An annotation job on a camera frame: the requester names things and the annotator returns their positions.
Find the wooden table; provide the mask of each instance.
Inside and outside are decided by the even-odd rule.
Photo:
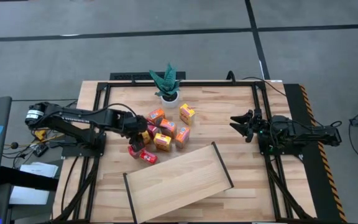
[[[97,83],[95,81],[83,82],[77,108],[93,109]],[[272,83],[272,85],[284,92],[282,83]],[[125,103],[137,114],[147,115],[161,106],[160,99],[154,95],[156,90],[156,87],[113,87],[109,103]],[[148,149],[155,152],[161,161],[166,161],[215,141],[234,183],[234,188],[150,221],[274,221],[265,162],[259,154],[257,138],[254,138],[251,143],[245,143],[244,138],[229,126],[230,116],[241,115],[246,113],[248,109],[254,109],[251,87],[194,86],[181,87],[180,90],[181,102],[188,103],[196,111],[196,122],[191,126],[189,143],[185,149],[176,150],[173,148],[172,152],[156,151],[154,145],[148,145]],[[291,117],[287,99],[269,86],[267,86],[267,93],[272,114]],[[264,111],[261,92],[259,92],[259,101],[262,111]],[[179,119],[178,108],[165,110],[165,114],[167,119],[176,122],[178,127],[185,125]],[[78,124],[78,126],[86,128],[85,124]],[[132,222],[122,173],[134,172],[149,165],[144,161],[133,159],[127,153],[127,139],[121,138],[115,133],[107,133],[107,135],[106,150],[99,164],[91,222]],[[68,205],[77,191],[82,160],[82,158],[79,158],[74,166],[65,195],[64,207]],[[53,205],[55,217],[60,214],[63,188],[73,161],[74,158],[69,158],[63,163]],[[316,212],[303,164],[294,156],[282,156],[282,161],[289,191],[305,211],[315,217]],[[278,189],[277,194],[281,214],[285,217],[283,197]],[[85,215],[87,198],[86,192],[81,203],[80,218]]]

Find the yellow black hazard tape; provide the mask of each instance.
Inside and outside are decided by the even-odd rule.
[[[302,91],[302,94],[303,94],[303,99],[305,100],[306,109],[307,109],[308,114],[310,115],[310,118],[311,118],[311,124],[313,126],[316,126],[316,120],[314,119],[313,111],[311,110],[311,106],[310,106],[309,99],[308,99],[308,94],[306,93],[306,90],[305,90],[304,86],[303,85],[300,85],[300,86],[301,86],[301,91]],[[329,180],[329,184],[331,185],[331,190],[333,191],[333,194],[334,194],[334,199],[335,199],[335,202],[336,202],[336,207],[338,208],[338,211],[339,211],[339,216],[341,217],[342,221],[344,223],[346,223],[347,220],[346,220],[346,217],[345,217],[344,210],[342,208],[341,200],[339,199],[338,192],[337,192],[336,187],[335,187],[334,177],[333,177],[333,174],[331,172],[331,169],[329,168],[327,155],[326,155],[326,152],[324,151],[324,147],[323,147],[323,144],[321,142],[318,143],[318,149],[320,150],[321,159],[323,160],[324,168],[325,168],[325,170],[327,172],[327,177],[328,177],[328,180]]]

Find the wooden board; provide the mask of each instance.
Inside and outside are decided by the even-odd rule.
[[[127,175],[138,223],[231,188],[214,146]]]
[[[78,108],[92,110],[96,85],[95,81],[83,82]],[[284,92],[282,83],[272,83],[272,85]],[[173,148],[169,153],[156,152],[152,145],[148,148],[155,152],[163,162],[210,145],[211,141],[215,141],[234,183],[234,188],[153,218],[151,222],[273,221],[274,214],[266,167],[263,157],[259,154],[257,138],[254,138],[251,143],[245,143],[244,138],[229,126],[230,116],[244,114],[248,109],[254,109],[251,88],[247,86],[198,86],[180,89],[181,102],[188,103],[196,110],[196,121],[191,127],[190,140],[186,148],[182,150]],[[155,87],[114,87],[111,90],[109,103],[125,103],[136,113],[147,115],[161,106],[160,99],[154,96],[156,91]],[[267,93],[272,114],[290,117],[287,99],[269,86],[267,86]],[[259,100],[264,111],[261,92],[259,92]],[[179,128],[185,125],[179,119],[178,109],[165,110],[165,112],[167,119],[176,122]],[[128,155],[127,143],[127,139],[108,133],[106,151],[99,165],[92,222],[132,222],[122,173],[131,173],[149,165]],[[316,212],[303,164],[294,156],[282,156],[282,160],[289,191],[305,211],[315,217]],[[53,206],[55,217],[60,214],[63,189],[73,161],[74,158],[70,158],[63,163]],[[77,191],[81,165],[82,158],[79,158],[68,183],[64,206],[67,206]],[[282,196],[278,189],[277,192],[280,211],[285,216]],[[84,204],[87,198],[85,194],[80,217],[85,215]]]

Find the white pot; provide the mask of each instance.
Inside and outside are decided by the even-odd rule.
[[[164,108],[175,108],[179,105],[179,91],[177,91],[178,95],[174,101],[166,101],[164,98],[161,97],[161,103]]]

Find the green plant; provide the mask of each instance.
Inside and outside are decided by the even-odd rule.
[[[157,96],[172,96],[179,90],[179,83],[181,80],[176,81],[177,71],[172,68],[170,64],[165,71],[164,78],[159,77],[154,71],[149,70],[150,75],[154,80],[155,86],[160,90],[155,94]]]

